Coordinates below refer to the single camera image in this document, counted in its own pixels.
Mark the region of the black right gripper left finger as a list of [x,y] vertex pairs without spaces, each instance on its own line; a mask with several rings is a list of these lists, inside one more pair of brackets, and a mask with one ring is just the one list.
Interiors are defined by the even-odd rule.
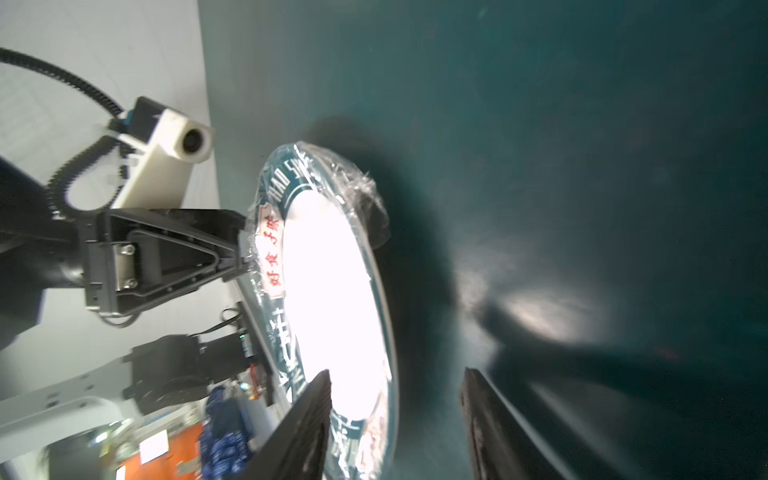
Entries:
[[330,373],[323,370],[246,464],[239,478],[322,479],[330,430],[331,389]]

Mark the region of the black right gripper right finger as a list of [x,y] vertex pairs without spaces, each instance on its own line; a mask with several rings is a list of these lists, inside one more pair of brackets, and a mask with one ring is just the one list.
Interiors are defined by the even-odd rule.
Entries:
[[571,479],[546,446],[526,431],[486,377],[464,371],[460,403],[475,479]]

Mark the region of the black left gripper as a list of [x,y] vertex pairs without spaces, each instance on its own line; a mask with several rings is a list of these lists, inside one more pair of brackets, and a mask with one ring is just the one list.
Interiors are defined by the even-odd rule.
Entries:
[[246,270],[235,211],[108,209],[77,227],[86,306],[102,317],[132,317]]

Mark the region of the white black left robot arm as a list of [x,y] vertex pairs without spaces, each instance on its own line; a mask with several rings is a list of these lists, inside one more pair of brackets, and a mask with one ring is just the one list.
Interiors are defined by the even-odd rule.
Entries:
[[[36,317],[48,288],[83,288],[88,302],[119,315],[140,313],[244,263],[237,244],[244,217],[228,210],[107,209],[73,222],[42,212],[42,189],[1,166],[1,333]],[[201,399],[210,384],[254,367],[268,379],[254,332],[204,342],[170,335],[72,379],[1,404],[1,458],[13,460],[117,419]]]

